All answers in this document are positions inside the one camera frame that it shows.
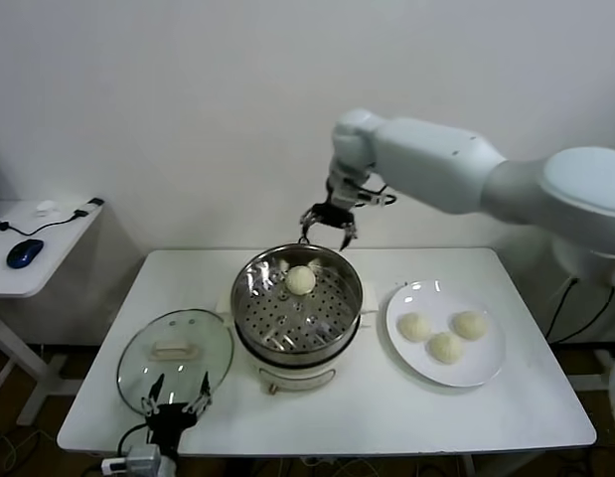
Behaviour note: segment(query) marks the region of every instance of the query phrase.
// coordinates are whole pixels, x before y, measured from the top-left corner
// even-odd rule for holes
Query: white wall
[[[615,0],[1,1],[0,196],[108,209],[0,307],[31,341],[96,342],[148,250],[296,239],[359,105],[514,160],[615,145]],[[360,247],[495,245],[536,307],[561,279],[531,230],[406,199],[358,221]]]

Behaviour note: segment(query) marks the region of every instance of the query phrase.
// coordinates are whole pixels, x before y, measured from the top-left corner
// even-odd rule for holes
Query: table leg
[[[49,364],[36,355],[27,344],[0,320],[0,350],[38,383],[18,416],[18,425],[33,424],[47,396],[75,396],[82,380],[62,380],[60,369],[67,360],[57,355]]]
[[[476,472],[476,477],[510,477],[517,470],[542,455],[542,452],[515,452],[500,454],[483,469]]]
[[[11,370],[13,370],[14,366],[16,366],[14,361],[9,360],[7,364],[2,367],[2,370],[0,370],[0,388],[5,384],[5,381],[7,381],[7,377],[9,376],[9,373],[11,373]]]

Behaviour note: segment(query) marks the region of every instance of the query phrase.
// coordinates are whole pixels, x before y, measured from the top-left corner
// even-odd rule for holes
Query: cable
[[[124,435],[121,436],[121,439],[119,439],[119,443],[117,444],[117,457],[123,457],[123,452],[122,452],[122,448],[124,446],[124,442],[126,441],[126,439],[128,438],[128,436],[130,434],[132,434],[133,432],[136,432],[140,429],[143,429],[144,427],[148,427],[148,424],[146,422],[144,422],[143,424],[137,424],[137,425],[133,425],[131,428],[129,428]]]
[[[596,313],[596,315],[594,315],[594,318],[592,318],[589,323],[587,323],[585,326],[583,326],[580,330],[575,331],[574,333],[572,333],[571,335],[567,335],[565,338],[561,338],[560,340],[555,341],[553,344],[554,345],[558,345],[560,343],[562,343],[563,341],[567,341],[570,338],[575,337],[576,335],[581,334],[583,331],[585,331],[586,329],[588,329],[590,326],[592,326],[594,323],[596,323],[596,321],[601,317],[601,315],[605,312],[605,310],[607,310],[607,308],[609,307],[609,305],[612,303],[612,298],[614,298],[614,294],[615,294],[615,288],[612,287],[612,289],[609,292],[609,296],[607,297],[607,301],[605,302],[605,304],[603,305],[603,307],[598,310],[598,313]]]
[[[352,465],[354,465],[354,464],[358,464],[358,463],[361,463],[361,462],[362,462],[363,464],[365,464],[367,467],[369,467],[369,468],[371,469],[371,471],[372,471],[372,473],[371,473],[371,474],[369,474],[369,475],[368,475],[368,476],[366,476],[366,477],[369,477],[370,475],[371,475],[371,476],[375,476],[375,477],[380,477],[380,473],[378,472],[378,470],[376,470],[376,467],[374,467],[374,466],[372,465],[372,463],[371,463],[371,462],[369,462],[369,461],[368,461],[368,460],[366,460],[366,459],[354,459],[354,460],[350,460],[350,461],[349,461],[349,462],[347,462],[346,464],[341,465],[340,469],[338,469],[338,470],[334,473],[334,475],[332,475],[331,477],[338,477],[338,476],[339,476],[342,472],[344,472],[345,474],[347,474],[347,475],[349,475],[349,476],[351,476],[351,477],[357,477],[356,475],[354,475],[354,474],[352,474],[351,472],[349,472],[349,471],[347,470],[347,467],[350,467],[350,466],[352,466]]]
[[[81,472],[81,474],[79,474],[79,477],[86,477],[88,474],[91,474],[93,472],[97,472],[99,475],[102,475],[101,474],[101,464],[89,465]]]
[[[70,216],[65,221],[51,222],[49,224],[44,224],[43,226],[39,226],[37,229],[35,229],[32,232],[22,232],[20,229],[18,229],[16,227],[13,227],[8,222],[0,222],[0,231],[1,232],[13,231],[13,232],[15,232],[17,234],[20,234],[23,237],[32,237],[35,234],[37,234],[38,232],[43,231],[47,227],[61,226],[63,224],[68,224],[69,222],[74,221],[75,219],[78,219],[80,217],[86,217],[88,214],[93,212],[98,207],[101,207],[103,204],[104,204],[104,200],[95,197],[95,198],[91,199],[90,201],[88,201],[86,204],[84,204],[84,205],[80,206],[79,208],[75,209],[73,211],[73,215]]]
[[[46,437],[47,439],[49,439],[51,442],[55,443],[55,439],[53,437],[51,437],[50,435],[48,435],[47,432],[45,432],[42,429],[38,429],[34,427],[34,432],[32,432],[29,436],[27,436],[24,440],[22,440],[20,443],[18,443],[17,445],[14,445],[13,441],[8,437],[9,434],[19,431],[21,430],[22,427],[16,427],[11,429],[8,432],[5,432],[4,434],[0,434],[0,441],[4,441],[5,444],[7,444],[7,446],[9,447],[9,452],[7,453],[5,459],[4,459],[4,463],[3,463],[3,470],[4,473],[2,474],[2,476],[7,476],[7,475],[11,475],[14,472],[16,472],[18,469],[22,468],[22,466],[24,466],[27,462],[29,462],[29,460],[31,459],[31,457],[35,454],[35,452],[38,450],[38,447],[40,446],[40,442],[41,442],[41,436],[42,437]],[[31,450],[29,450],[29,452],[27,452],[24,457],[18,462],[18,450],[20,448],[22,448],[27,442],[29,442],[31,439],[36,438]]]
[[[379,191],[372,191],[371,189],[365,189],[364,187],[359,186],[352,180],[346,180],[345,183],[353,187],[357,191],[364,192],[365,194],[369,194],[370,196],[381,196],[387,187],[387,185],[384,184]],[[384,201],[385,206],[390,206],[391,204],[394,204],[397,201],[397,197],[394,196],[393,194],[386,194],[385,196],[386,196],[386,200]],[[360,207],[364,207],[365,205],[366,204],[360,203],[360,204],[355,204],[354,207],[358,209]]]
[[[549,338],[550,333],[554,329],[554,324],[556,323],[556,320],[558,319],[558,314],[561,312],[561,308],[563,308],[563,305],[565,304],[565,300],[567,299],[567,295],[572,290],[572,288],[574,288],[576,283],[578,283],[578,278],[572,278],[569,281],[569,284],[567,285],[567,287],[565,288],[565,291],[563,292],[563,296],[561,296],[561,299],[558,302],[558,306],[556,307],[556,311],[554,312],[554,316],[552,317],[552,321],[549,324],[549,328],[545,332],[545,338],[546,339]]]
[[[35,234],[37,234],[40,231],[43,231],[44,229],[46,229],[47,227],[53,227],[53,226],[62,226],[64,224],[68,224],[69,222],[74,221],[75,219],[77,219],[79,216],[73,215],[71,216],[69,219],[66,219],[65,221],[61,221],[61,222],[51,222],[50,224],[44,224],[43,226],[38,227],[37,229],[35,229],[32,232],[22,232],[20,229],[17,229],[15,227],[13,227],[12,225],[10,225],[8,222],[7,223],[0,223],[0,224],[7,224],[7,230],[9,231],[13,231],[13,232],[17,232],[18,234],[20,234],[23,237],[32,237]]]
[[[289,459],[289,465],[287,466],[287,470],[285,471],[285,477],[290,477],[291,468],[294,466],[294,459]]]

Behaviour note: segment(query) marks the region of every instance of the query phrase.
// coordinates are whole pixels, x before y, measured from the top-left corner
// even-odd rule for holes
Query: steel pot
[[[311,293],[294,295],[287,271],[306,265],[316,275]],[[342,353],[360,325],[363,287],[339,254],[318,245],[291,243],[264,251],[238,274],[231,310],[240,340],[272,366],[304,369]]]

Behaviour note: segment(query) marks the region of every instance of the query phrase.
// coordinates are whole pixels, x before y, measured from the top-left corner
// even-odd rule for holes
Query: white plate
[[[433,334],[452,331],[451,320],[460,311],[481,313],[488,333],[477,340],[459,338],[464,355],[453,365],[445,365],[427,351],[425,343],[411,343],[397,330],[397,322],[406,313],[419,313],[431,325]],[[437,383],[457,388],[479,386],[493,378],[506,359],[504,332],[486,308],[469,297],[444,289],[444,282],[415,281],[398,290],[388,303],[386,329],[400,356],[416,371]]]

